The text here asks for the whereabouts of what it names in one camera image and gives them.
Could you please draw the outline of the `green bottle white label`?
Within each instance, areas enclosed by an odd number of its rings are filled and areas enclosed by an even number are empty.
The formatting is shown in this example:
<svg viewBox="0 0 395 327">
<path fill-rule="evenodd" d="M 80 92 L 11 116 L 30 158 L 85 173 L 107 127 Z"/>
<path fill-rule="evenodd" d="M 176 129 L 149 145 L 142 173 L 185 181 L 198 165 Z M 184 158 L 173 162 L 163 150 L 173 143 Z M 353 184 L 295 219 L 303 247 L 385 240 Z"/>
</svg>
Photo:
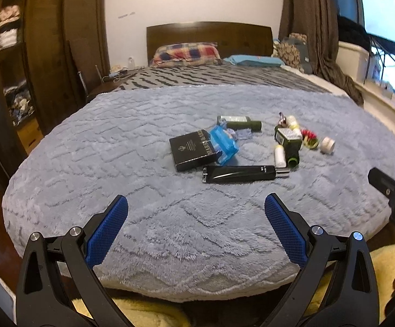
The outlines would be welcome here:
<svg viewBox="0 0 395 327">
<path fill-rule="evenodd" d="M 301 149 L 303 141 L 301 135 L 290 128 L 276 127 L 274 138 L 286 153 L 297 153 Z"/>
</svg>

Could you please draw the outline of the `small white yellow tube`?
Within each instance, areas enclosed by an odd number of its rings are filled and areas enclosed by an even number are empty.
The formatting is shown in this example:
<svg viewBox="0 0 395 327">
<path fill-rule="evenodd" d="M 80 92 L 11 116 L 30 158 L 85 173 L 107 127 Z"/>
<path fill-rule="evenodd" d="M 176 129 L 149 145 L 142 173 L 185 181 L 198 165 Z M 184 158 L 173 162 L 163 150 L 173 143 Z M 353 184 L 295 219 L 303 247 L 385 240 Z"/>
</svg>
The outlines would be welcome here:
<svg viewBox="0 0 395 327">
<path fill-rule="evenodd" d="M 285 168 L 287 167 L 286 158 L 285 158 L 285 150 L 282 145 L 275 146 L 274 149 L 274 163 L 276 168 Z"/>
</svg>

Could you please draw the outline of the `black cosmetics box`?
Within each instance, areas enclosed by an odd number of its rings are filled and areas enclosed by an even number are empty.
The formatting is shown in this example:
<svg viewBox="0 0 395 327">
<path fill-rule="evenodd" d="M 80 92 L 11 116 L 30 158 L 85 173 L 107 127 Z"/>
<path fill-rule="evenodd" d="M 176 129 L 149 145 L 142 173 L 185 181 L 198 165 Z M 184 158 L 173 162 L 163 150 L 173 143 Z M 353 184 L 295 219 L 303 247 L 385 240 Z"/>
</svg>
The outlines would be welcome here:
<svg viewBox="0 0 395 327">
<path fill-rule="evenodd" d="M 216 162 L 222 154 L 206 130 L 198 130 L 169 140 L 176 171 L 188 171 Z"/>
</svg>

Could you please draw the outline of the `yellow fluffy rug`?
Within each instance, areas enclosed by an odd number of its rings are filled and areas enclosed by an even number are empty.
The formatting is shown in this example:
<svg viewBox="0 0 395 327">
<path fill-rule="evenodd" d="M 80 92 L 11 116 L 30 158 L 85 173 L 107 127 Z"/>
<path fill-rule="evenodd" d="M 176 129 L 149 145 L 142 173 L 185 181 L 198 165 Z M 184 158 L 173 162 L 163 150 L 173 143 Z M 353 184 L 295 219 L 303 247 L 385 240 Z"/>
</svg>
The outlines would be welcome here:
<svg viewBox="0 0 395 327">
<path fill-rule="evenodd" d="M 379 322 L 386 319 L 386 304 L 394 292 L 395 244 L 370 252 L 378 283 Z M 121 295 L 113 300 L 134 326 L 258 326 L 264 310 L 258 300 L 276 302 L 276 291 L 223 301 L 204 301 L 203 311 L 198 312 L 198 302 L 170 303 L 143 296 Z"/>
</svg>

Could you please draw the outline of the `white tape roll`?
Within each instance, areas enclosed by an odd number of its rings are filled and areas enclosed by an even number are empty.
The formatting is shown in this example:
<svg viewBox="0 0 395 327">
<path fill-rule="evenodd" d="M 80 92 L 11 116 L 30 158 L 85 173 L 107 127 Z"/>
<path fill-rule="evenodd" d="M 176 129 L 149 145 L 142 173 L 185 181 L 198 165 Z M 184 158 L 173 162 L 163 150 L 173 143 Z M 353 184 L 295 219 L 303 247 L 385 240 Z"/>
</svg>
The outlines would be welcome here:
<svg viewBox="0 0 395 327">
<path fill-rule="evenodd" d="M 332 154 L 335 148 L 335 141 L 329 137 L 324 137 L 320 143 L 320 151 L 323 154 Z"/>
</svg>

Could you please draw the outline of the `red green wrapper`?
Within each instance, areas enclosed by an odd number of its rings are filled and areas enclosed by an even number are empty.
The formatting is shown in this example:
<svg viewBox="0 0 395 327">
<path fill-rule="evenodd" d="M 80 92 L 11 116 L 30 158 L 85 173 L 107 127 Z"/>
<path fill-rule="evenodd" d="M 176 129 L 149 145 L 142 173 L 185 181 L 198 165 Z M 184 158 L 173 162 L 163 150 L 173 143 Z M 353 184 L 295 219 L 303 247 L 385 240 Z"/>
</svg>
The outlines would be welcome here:
<svg viewBox="0 0 395 327">
<path fill-rule="evenodd" d="M 301 129 L 303 144 L 308 149 L 316 149 L 319 146 L 317 135 L 306 128 Z"/>
</svg>

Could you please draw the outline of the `white storage box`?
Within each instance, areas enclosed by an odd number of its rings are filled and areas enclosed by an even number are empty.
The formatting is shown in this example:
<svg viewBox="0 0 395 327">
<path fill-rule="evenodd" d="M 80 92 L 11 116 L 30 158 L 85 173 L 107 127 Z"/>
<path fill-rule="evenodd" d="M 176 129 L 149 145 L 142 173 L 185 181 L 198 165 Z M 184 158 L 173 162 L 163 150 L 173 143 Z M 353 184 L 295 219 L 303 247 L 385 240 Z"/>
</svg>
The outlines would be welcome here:
<svg viewBox="0 0 395 327">
<path fill-rule="evenodd" d="M 369 74 L 370 52 L 357 44 L 340 41 L 336 63 L 355 82 L 365 83 Z"/>
</svg>

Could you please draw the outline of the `white yellow lotion bottle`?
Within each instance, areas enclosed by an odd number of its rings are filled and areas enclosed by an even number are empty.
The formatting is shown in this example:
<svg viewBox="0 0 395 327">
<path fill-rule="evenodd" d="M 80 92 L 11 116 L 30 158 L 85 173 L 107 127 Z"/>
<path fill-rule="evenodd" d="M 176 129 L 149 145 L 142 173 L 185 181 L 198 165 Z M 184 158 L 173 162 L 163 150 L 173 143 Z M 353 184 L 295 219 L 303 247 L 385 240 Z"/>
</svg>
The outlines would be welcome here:
<svg viewBox="0 0 395 327">
<path fill-rule="evenodd" d="M 287 116 L 285 118 L 287 127 L 293 131 L 298 137 L 303 138 L 299 123 L 293 115 Z"/>
</svg>

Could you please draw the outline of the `black cosmetic tube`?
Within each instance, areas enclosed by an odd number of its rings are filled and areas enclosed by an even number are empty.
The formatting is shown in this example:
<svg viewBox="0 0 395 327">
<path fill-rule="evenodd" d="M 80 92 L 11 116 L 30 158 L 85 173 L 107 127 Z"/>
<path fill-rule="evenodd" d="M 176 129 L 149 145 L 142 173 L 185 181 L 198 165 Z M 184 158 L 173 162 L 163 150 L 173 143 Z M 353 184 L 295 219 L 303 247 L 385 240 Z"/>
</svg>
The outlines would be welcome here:
<svg viewBox="0 0 395 327">
<path fill-rule="evenodd" d="M 254 181 L 271 181 L 290 175 L 289 168 L 277 168 L 274 165 L 215 166 L 203 168 L 203 183 L 232 184 Z"/>
</svg>

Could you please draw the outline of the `blue plastic packet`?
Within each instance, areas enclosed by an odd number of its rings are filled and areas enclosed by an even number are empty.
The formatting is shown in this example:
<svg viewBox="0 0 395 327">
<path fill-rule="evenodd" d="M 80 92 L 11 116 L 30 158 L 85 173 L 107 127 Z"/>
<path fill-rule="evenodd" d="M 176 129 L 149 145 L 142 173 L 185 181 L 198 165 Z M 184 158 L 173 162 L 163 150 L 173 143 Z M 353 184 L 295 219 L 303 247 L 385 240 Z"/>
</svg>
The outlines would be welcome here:
<svg viewBox="0 0 395 327">
<path fill-rule="evenodd" d="M 239 151 L 237 141 L 222 126 L 214 126 L 209 131 L 209 135 L 212 146 L 217 153 L 217 163 L 225 165 Z"/>
</svg>

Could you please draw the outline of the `dark green bottle lying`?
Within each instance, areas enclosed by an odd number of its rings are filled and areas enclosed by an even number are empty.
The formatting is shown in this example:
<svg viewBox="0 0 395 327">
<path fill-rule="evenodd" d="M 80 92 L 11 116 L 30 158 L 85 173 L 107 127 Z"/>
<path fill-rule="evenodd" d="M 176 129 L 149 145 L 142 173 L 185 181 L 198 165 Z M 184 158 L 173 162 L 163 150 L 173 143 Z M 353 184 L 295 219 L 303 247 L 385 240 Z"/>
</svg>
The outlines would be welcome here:
<svg viewBox="0 0 395 327">
<path fill-rule="evenodd" d="M 230 128 L 235 131 L 242 129 L 250 129 L 252 132 L 260 132 L 262 130 L 262 122 L 259 120 L 252 120 L 247 116 L 227 116 L 219 115 L 217 117 L 217 124 L 225 128 Z"/>
</svg>

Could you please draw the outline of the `light blue pillow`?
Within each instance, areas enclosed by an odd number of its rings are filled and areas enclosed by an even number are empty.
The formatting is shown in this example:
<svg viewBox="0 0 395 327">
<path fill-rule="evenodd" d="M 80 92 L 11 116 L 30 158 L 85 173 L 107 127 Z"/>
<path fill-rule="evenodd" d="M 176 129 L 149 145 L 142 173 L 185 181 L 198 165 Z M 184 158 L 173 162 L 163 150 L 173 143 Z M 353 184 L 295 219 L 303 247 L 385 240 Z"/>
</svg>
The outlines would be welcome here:
<svg viewBox="0 0 395 327">
<path fill-rule="evenodd" d="M 223 60 L 235 66 L 280 67 L 284 65 L 283 60 L 278 57 L 256 55 L 231 55 L 223 58 Z"/>
</svg>

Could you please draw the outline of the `cluttered nightstand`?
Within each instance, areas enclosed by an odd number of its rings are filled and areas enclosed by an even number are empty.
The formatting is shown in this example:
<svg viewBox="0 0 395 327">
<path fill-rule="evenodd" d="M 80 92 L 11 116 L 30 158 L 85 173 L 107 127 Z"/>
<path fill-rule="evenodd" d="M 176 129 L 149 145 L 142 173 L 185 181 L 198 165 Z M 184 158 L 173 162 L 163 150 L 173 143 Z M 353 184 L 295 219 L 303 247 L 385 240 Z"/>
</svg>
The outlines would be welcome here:
<svg viewBox="0 0 395 327">
<path fill-rule="evenodd" d="M 91 86 L 86 91 L 86 102 L 89 103 L 97 95 L 103 93 L 109 93 L 114 91 L 120 85 L 122 85 L 126 80 L 129 80 L 133 76 L 137 75 L 141 71 L 142 67 L 135 67 L 134 69 L 128 69 L 126 67 L 113 67 L 108 75 L 101 76 L 99 68 L 95 66 L 98 72 L 99 81 L 96 81 L 94 86 Z"/>
</svg>

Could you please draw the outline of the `zebra striped bedsheet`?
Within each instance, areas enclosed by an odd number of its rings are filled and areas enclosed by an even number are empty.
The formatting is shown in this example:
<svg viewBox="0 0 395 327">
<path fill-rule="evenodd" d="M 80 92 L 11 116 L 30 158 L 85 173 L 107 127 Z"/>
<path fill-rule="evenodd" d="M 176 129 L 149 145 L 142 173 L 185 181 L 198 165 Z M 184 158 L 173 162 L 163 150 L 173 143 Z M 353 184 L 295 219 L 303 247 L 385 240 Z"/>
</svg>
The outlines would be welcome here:
<svg viewBox="0 0 395 327">
<path fill-rule="evenodd" d="M 328 90 L 281 67 L 202 65 L 170 68 L 148 67 L 120 84 L 119 89 L 156 89 L 172 86 L 202 85 L 264 85 L 307 92 L 327 93 Z"/>
</svg>

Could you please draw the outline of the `wooden wardrobe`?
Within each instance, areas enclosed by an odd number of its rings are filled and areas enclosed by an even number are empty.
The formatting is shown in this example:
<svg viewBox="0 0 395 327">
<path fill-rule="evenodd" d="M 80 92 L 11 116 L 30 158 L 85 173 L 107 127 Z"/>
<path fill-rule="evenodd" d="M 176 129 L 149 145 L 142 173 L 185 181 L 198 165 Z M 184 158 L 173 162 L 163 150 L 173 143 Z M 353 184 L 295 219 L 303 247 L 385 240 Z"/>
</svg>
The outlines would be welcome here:
<svg viewBox="0 0 395 327">
<path fill-rule="evenodd" d="M 27 158 L 11 114 L 17 91 L 43 134 L 109 72 L 105 0 L 0 0 L 0 188 Z"/>
</svg>

